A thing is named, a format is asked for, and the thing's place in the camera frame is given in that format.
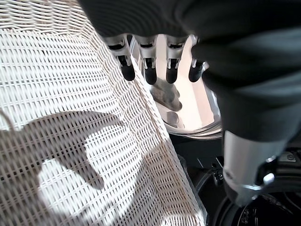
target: dark surface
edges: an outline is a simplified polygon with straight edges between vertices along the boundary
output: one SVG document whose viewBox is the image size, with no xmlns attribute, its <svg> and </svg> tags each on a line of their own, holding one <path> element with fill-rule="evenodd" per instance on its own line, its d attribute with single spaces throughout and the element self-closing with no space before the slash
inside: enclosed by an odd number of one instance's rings
<svg viewBox="0 0 301 226">
<path fill-rule="evenodd" d="M 222 156 L 222 140 L 194 140 L 170 135 L 175 151 L 185 158 L 187 166 L 211 169 L 220 168 L 216 157 Z"/>
<path fill-rule="evenodd" d="M 183 37 L 186 32 L 163 17 L 151 0 L 79 0 L 96 31 L 103 37 L 123 33 L 152 36 L 160 33 Z"/>
</svg>

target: black fingertip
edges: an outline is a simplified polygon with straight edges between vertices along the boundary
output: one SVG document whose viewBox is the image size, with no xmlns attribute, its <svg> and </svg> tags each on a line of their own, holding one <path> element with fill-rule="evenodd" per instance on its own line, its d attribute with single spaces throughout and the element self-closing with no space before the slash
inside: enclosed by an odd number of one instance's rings
<svg viewBox="0 0 301 226">
<path fill-rule="evenodd" d="M 191 82 L 196 82 L 202 76 L 202 65 L 196 65 L 195 67 L 190 67 L 188 78 Z"/>
<path fill-rule="evenodd" d="M 145 80 L 148 84 L 153 85 L 157 81 L 157 72 L 155 68 L 148 68 L 144 70 Z"/>
<path fill-rule="evenodd" d="M 178 77 L 178 69 L 171 68 L 171 69 L 166 69 L 166 81 L 170 84 L 173 84 Z"/>
<path fill-rule="evenodd" d="M 133 65 L 130 66 L 122 66 L 121 67 L 121 72 L 123 74 L 123 77 L 125 78 L 125 80 L 127 81 L 132 81 L 135 78 L 135 70 Z"/>
</svg>

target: robotic hand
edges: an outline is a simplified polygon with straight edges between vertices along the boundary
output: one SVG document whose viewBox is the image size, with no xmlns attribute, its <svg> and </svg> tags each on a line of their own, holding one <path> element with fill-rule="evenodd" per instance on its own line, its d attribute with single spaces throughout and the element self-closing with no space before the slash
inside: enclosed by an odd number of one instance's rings
<svg viewBox="0 0 301 226">
<path fill-rule="evenodd" d="M 189 34 L 190 80 L 202 76 L 217 95 L 224 130 L 226 192 L 248 204 L 273 183 L 277 157 L 301 121 L 301 2 L 296 0 L 79 0 L 117 58 L 126 80 L 135 74 L 126 34 L 143 57 L 146 80 L 156 82 L 156 35 L 167 36 L 166 80 L 176 80 Z"/>
</svg>

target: black sleeve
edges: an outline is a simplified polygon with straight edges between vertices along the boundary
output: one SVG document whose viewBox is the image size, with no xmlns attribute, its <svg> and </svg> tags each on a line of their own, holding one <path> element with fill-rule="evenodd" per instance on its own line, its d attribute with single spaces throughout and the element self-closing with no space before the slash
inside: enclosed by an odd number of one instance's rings
<svg viewBox="0 0 301 226">
<path fill-rule="evenodd" d="M 301 120 L 301 1 L 156 1 L 201 42 L 205 84 L 224 130 L 257 141 L 289 139 Z"/>
</svg>

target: white wicker basket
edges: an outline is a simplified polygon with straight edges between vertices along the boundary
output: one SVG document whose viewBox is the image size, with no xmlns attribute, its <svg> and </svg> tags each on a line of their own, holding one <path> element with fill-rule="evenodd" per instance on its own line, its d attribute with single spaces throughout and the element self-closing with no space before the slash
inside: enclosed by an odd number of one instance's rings
<svg viewBox="0 0 301 226">
<path fill-rule="evenodd" d="M 137 72 L 76 1 L 0 0 L 0 225 L 204 225 Z"/>
</svg>

